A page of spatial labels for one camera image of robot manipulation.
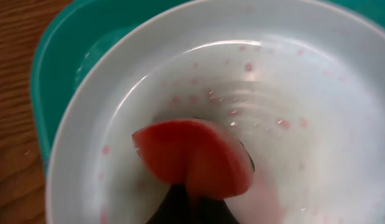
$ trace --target watermelon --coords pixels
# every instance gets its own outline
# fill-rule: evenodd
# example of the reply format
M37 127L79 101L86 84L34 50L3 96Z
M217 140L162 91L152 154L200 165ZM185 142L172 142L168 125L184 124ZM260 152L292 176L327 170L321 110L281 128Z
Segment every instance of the watermelon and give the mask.
M132 139L148 169L163 182L184 185L191 198L237 196L253 181L244 146L210 121L164 121L136 131Z

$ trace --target plate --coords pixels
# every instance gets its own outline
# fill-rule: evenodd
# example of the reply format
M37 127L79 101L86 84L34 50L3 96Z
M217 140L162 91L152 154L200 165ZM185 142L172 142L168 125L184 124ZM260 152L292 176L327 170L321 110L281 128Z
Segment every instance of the plate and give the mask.
M62 118L49 223L145 223L169 186L145 170L131 134L181 117L234 132L266 170L283 223L385 223L385 31L352 12L203 0L134 29ZM272 203L256 173L227 200L241 223L263 222Z

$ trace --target watermelon flesh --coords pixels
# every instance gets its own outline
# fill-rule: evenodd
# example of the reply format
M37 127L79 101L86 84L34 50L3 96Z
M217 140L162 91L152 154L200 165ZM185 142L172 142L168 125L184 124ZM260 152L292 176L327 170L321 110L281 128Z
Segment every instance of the watermelon flesh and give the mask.
M191 198L237 196L253 181L244 146L209 121L164 121L136 131L132 138L148 169L163 182L185 185Z

